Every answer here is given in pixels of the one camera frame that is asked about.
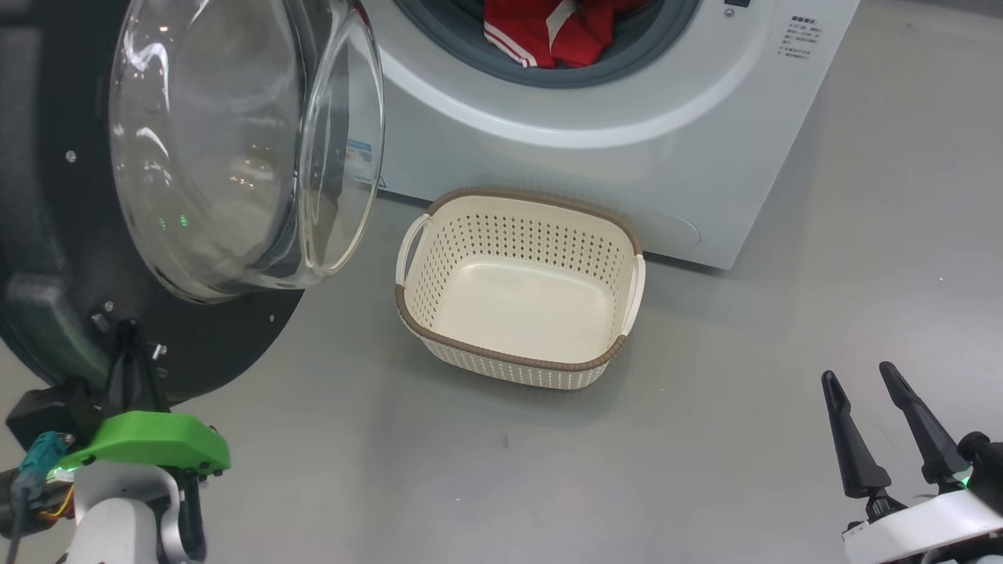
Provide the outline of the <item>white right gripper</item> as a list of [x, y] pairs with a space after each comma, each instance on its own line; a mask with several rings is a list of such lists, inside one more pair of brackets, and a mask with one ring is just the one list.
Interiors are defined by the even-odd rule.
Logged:
[[[925, 481], [960, 485], [958, 475], [968, 471], [970, 464], [958, 454], [958, 445], [950, 433], [893, 362], [882, 361], [880, 374], [917, 443]], [[843, 493], [847, 497], [873, 497], [884, 492], [891, 486], [891, 478], [875, 461], [853, 421], [852, 404], [834, 371], [821, 375], [821, 386]], [[956, 490], [875, 522], [863, 522], [843, 532], [842, 539], [849, 564], [887, 564], [1001, 531], [1002, 515], [970, 490]]]

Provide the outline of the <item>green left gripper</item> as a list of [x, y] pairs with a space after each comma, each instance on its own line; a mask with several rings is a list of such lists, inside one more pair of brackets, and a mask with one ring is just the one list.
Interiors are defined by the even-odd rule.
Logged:
[[[169, 413], [154, 350], [136, 319], [118, 325], [105, 382], [105, 414], [118, 415], [101, 422], [86, 446], [66, 454], [61, 470], [72, 472], [97, 461], [198, 475], [230, 470], [230, 448], [222, 435], [193, 415]], [[143, 411], [130, 411], [133, 407]]]

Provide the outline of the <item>round glass washing machine door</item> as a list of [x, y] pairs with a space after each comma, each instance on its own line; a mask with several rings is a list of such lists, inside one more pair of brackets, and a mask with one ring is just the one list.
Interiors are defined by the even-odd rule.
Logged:
[[382, 78], [361, 0], [0, 0], [0, 343], [235, 381], [359, 245]]

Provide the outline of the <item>cream perforated laundry basket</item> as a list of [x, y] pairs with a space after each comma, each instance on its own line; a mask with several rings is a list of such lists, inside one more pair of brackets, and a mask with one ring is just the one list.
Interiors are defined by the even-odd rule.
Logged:
[[634, 229], [602, 208], [455, 190], [406, 232], [395, 301], [404, 326], [452, 367], [578, 390], [625, 347], [646, 275]]

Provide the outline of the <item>white front-load washing machine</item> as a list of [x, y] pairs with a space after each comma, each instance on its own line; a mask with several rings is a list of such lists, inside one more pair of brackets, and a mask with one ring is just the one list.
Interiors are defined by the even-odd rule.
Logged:
[[860, 0], [653, 0], [591, 67], [524, 68], [479, 0], [364, 0], [387, 192], [506, 188], [622, 215], [646, 251], [727, 270]]

